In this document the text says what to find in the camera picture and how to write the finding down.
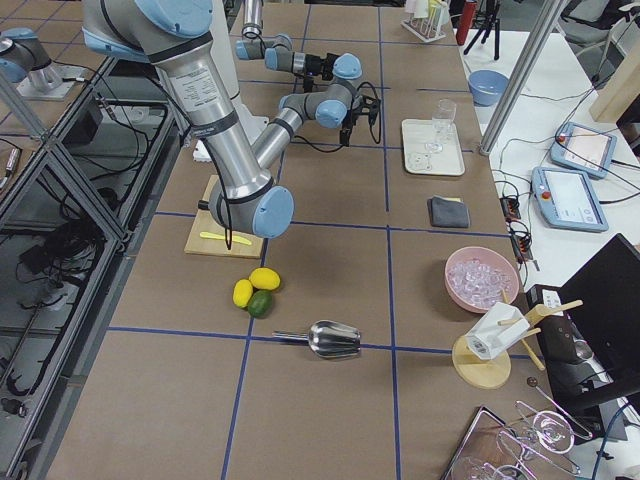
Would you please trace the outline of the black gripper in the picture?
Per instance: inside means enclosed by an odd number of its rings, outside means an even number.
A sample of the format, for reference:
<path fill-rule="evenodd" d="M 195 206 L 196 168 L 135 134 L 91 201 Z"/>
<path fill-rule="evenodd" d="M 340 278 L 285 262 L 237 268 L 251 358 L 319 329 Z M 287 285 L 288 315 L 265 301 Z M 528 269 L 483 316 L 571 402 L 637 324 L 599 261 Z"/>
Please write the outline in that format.
<path fill-rule="evenodd" d="M 351 130 L 357 123 L 357 119 L 361 115 L 363 108 L 363 96 L 358 94 L 351 100 L 350 106 L 342 120 L 341 129 L 339 132 L 339 140 L 341 146 L 350 145 Z"/>
<path fill-rule="evenodd" d="M 322 80 L 332 80 L 333 70 L 338 55 L 327 53 L 325 57 L 313 54 L 306 54 L 303 63 L 303 76 L 313 78 L 319 76 Z"/>

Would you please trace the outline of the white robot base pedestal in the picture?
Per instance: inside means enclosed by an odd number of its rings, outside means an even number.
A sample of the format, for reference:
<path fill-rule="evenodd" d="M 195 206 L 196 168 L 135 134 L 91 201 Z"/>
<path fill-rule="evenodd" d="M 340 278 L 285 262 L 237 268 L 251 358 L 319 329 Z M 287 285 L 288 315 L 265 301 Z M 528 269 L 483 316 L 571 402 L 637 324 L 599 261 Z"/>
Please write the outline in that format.
<path fill-rule="evenodd" d="M 213 12 L 210 25 L 210 33 L 213 38 L 213 45 L 210 49 L 210 56 L 221 78 L 222 84 L 228 94 L 230 101 L 238 115 L 239 123 L 242 126 L 249 143 L 252 144 L 265 129 L 268 118 L 255 116 L 244 104 L 241 98 L 240 86 L 237 78 L 235 54 L 229 39 L 226 14 L 221 0 L 212 1 Z"/>

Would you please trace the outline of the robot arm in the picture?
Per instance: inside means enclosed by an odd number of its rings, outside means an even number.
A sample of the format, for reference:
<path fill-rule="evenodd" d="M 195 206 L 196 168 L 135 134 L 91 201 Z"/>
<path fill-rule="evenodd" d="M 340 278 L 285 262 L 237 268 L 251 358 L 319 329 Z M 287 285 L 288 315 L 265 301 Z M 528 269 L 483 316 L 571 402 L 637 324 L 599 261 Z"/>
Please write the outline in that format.
<path fill-rule="evenodd" d="M 144 62 L 163 71 L 169 96 L 182 109 L 200 140 L 219 181 L 208 208 L 227 231 L 275 238 L 290 225 L 292 194 L 276 184 L 270 166 L 307 120 L 337 128 L 360 107 L 360 60 L 350 54 L 335 60 L 325 90 L 281 99 L 278 114 L 256 139 L 241 124 L 224 73 L 232 63 L 217 63 L 213 49 L 230 48 L 224 10 L 218 1 L 86 1 L 83 35 L 93 51 Z"/>
<path fill-rule="evenodd" d="M 235 43 L 235 53 L 239 60 L 263 60 L 267 69 L 291 73 L 310 84 L 313 84 L 316 77 L 324 81 L 358 80 L 361 78 L 361 62 L 353 54 L 327 53 L 325 57 L 321 57 L 296 52 L 293 49 L 291 38 L 286 34 L 264 37 L 263 6 L 263 1 L 244 2 L 241 39 Z"/>

